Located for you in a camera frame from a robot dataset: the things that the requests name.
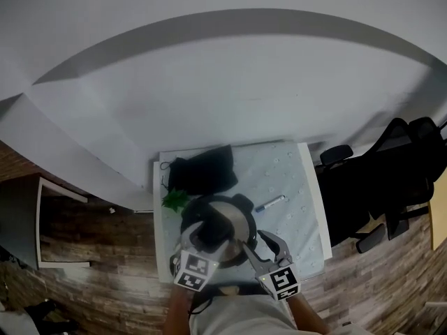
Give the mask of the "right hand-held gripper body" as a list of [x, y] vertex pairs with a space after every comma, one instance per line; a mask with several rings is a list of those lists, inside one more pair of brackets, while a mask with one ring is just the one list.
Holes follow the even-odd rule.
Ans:
[[301, 291], [300, 278], [293, 261], [272, 261], [267, 274], [255, 277], [261, 287], [277, 302], [297, 295]]

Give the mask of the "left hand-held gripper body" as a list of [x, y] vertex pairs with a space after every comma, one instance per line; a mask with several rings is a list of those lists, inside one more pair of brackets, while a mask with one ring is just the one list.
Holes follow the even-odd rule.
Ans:
[[194, 292], [202, 291], [218, 269], [220, 259], [221, 256], [210, 256], [194, 248], [181, 249], [179, 243], [170, 259], [173, 283]]

